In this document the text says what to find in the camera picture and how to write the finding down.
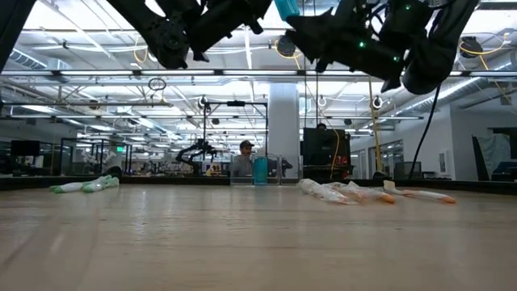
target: teal bottle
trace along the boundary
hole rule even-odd
[[[267,158],[257,157],[253,161],[253,184],[267,184]]]
[[[275,5],[283,21],[285,21],[288,16],[300,15],[300,9],[298,9],[296,0],[275,0]]]

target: table surface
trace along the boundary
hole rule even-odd
[[[515,290],[517,197],[331,205],[294,187],[0,193],[0,290]]]

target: man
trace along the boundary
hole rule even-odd
[[[251,163],[251,149],[254,145],[250,141],[243,141],[239,146],[241,154],[233,160],[233,175],[236,177],[246,177],[253,173],[253,164]]]

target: plastic bag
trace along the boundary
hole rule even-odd
[[[325,184],[324,186],[357,201],[381,200],[387,203],[395,203],[395,198],[393,198],[393,196],[376,189],[360,187],[352,181],[348,184],[334,182]]]
[[[298,187],[300,187],[303,192],[315,196],[323,201],[345,205],[355,204],[354,201],[350,200],[350,198],[344,196],[343,194],[331,188],[322,186],[319,183],[312,181],[311,179],[300,180]]]

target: cap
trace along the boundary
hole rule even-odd
[[[254,147],[255,145],[252,144],[250,141],[243,141],[241,142],[241,145],[239,146],[240,149],[245,147]]]

